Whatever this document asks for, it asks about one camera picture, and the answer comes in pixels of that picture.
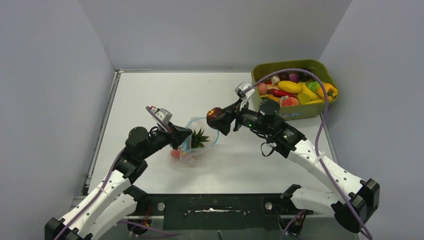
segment red chili pepper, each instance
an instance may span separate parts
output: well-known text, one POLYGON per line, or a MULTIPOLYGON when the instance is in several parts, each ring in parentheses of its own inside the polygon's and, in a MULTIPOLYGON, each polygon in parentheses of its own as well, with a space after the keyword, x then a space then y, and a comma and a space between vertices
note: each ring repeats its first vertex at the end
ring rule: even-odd
POLYGON ((275 88, 268 89, 267 94, 272 94, 272 95, 279 97, 279 98, 284 97, 284 96, 289 96, 290 98, 295 98, 295 96, 293 94, 288 93, 286 91, 281 91, 281 90, 278 90, 278 89, 275 89, 275 88))

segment green plastic bin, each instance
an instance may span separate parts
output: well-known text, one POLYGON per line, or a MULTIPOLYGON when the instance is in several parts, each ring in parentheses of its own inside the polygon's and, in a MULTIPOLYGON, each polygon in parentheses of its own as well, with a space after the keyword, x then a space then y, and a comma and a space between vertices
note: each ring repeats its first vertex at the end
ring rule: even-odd
MULTIPOLYGON (((329 71, 324 66, 324 64, 314 59, 279 61, 259 64, 255 66, 251 72, 252 83, 254 84, 266 75, 283 69, 309 69, 321 81, 329 83, 337 88, 336 83, 333 81, 329 71)), ((339 96, 335 97, 333 100, 329 101, 329 103, 333 103, 335 100, 337 100, 338 97, 339 96)), ((252 101, 255 110, 258 111, 259 104, 262 101, 258 89, 255 89, 255 92, 252 96, 252 101)), ((324 103, 312 103, 298 106, 282 106, 279 110, 279 115, 285 120, 313 118, 324 111, 324 106, 324 103)))

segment peach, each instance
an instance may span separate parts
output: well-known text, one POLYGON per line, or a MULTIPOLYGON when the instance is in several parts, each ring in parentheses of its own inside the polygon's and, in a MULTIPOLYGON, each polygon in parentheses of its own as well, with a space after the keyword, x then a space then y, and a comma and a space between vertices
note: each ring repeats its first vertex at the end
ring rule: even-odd
POLYGON ((257 86, 257 90, 259 92, 259 95, 265 95, 265 94, 267 94, 268 87, 267 87, 267 85, 265 83, 261 82, 257 86))
POLYGON ((295 97, 289 97, 282 101, 281 106, 288 107, 288 106, 297 106, 299 105, 299 101, 295 97))

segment yellow bell pepper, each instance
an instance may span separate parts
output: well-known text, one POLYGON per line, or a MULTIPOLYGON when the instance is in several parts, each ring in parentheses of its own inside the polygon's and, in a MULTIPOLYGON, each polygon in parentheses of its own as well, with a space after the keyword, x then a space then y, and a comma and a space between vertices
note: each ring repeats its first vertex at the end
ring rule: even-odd
MULTIPOLYGON (((328 96, 328 100, 331 101, 333 100, 335 97, 337 97, 337 95, 339 94, 339 91, 337 90, 337 88, 335 88, 333 85, 331 85, 330 83, 323 83, 325 91, 327 92, 327 96, 328 96)), ((324 92, 323 89, 321 87, 319 87, 316 90, 316 94, 318 94, 318 96, 320 96, 322 99, 326 99, 324 96, 324 92)))

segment cable tie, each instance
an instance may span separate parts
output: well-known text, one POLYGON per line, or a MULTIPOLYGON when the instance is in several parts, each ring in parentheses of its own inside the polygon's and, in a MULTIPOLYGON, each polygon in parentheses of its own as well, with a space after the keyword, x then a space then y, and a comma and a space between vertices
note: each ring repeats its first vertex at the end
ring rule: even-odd
POLYGON ((99 190, 101 190, 104 194, 106 194, 107 198, 108 198, 111 202, 115 201, 115 199, 111 198, 111 194, 110 194, 110 193, 108 193, 106 190, 104 190, 101 186, 96 186, 96 187, 95 187, 95 189, 99 189, 99 190))
POLYGON ((312 173, 312 171, 315 169, 315 165, 326 155, 326 152, 321 152, 320 155, 318 155, 315 160, 310 164, 310 168, 307 170, 309 173, 312 173))

